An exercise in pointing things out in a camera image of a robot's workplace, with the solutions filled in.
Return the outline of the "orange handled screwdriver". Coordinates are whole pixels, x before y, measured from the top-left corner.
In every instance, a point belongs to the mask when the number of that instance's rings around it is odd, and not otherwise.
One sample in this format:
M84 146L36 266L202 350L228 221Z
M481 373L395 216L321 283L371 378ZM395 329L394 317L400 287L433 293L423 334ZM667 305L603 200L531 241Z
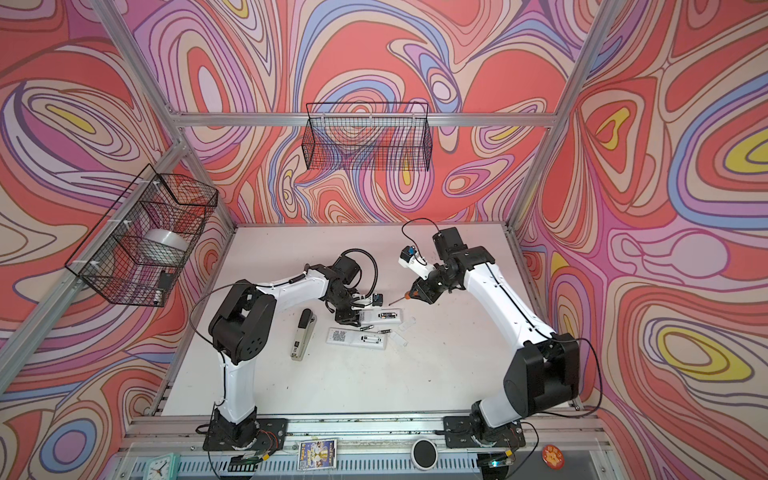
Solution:
M409 292L406 292L402 297L392 301L390 303L390 306L393 306L393 305L395 305L395 304L397 304L397 303L399 303L401 301L404 301L404 300L416 299L418 297L419 297L419 293L417 291L409 291Z

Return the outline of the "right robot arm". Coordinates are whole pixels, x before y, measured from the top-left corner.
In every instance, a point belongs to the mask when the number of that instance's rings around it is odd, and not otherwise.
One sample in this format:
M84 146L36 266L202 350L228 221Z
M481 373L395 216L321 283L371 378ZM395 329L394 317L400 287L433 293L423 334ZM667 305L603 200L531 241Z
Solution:
M462 435L494 446L520 421L578 396L578 340L543 322L508 284L489 251L467 246L457 228L438 230L433 243L439 257L434 264L414 244L402 249L398 263L417 275L406 297L432 305L444 293L466 291L512 348L500 390L472 405L465 427L444 427L447 438Z

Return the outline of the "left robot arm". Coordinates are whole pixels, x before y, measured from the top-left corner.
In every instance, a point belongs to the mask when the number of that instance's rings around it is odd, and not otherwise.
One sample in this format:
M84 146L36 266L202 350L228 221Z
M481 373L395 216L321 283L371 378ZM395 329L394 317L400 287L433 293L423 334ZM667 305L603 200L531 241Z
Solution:
M204 448L247 450L262 433L254 400L255 358L268 342L276 313L310 300L323 302L341 325L359 326L362 311L375 302L375 288L359 293L360 265L343 251L328 266L307 265L292 278L256 284L242 279L230 286L208 333L222 357L222 401L212 410Z

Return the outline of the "white remote control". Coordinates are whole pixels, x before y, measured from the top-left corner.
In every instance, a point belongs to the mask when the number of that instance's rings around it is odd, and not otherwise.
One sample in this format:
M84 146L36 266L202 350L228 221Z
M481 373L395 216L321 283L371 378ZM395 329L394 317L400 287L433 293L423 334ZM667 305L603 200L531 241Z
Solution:
M360 325L362 327L400 325L402 321L402 310L398 308L372 308L360 312Z
M385 350L387 338L385 334L378 332L330 328L326 343L334 346Z

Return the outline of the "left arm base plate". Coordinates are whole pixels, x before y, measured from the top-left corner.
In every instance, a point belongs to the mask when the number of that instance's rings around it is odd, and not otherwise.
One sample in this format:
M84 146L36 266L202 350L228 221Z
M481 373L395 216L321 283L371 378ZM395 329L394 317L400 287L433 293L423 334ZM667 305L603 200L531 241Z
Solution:
M272 454L283 449L287 426L286 418L245 419L239 424L234 424L223 417L215 416L205 434L203 450Z

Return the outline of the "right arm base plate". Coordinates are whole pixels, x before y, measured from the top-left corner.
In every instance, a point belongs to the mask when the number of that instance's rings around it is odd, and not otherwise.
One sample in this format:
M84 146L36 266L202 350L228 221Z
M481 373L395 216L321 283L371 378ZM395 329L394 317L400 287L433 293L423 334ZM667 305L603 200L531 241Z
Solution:
M442 423L442 429L436 434L444 437L450 449L510 448L516 451L526 445L519 421L490 427L479 414L470 414L444 416Z

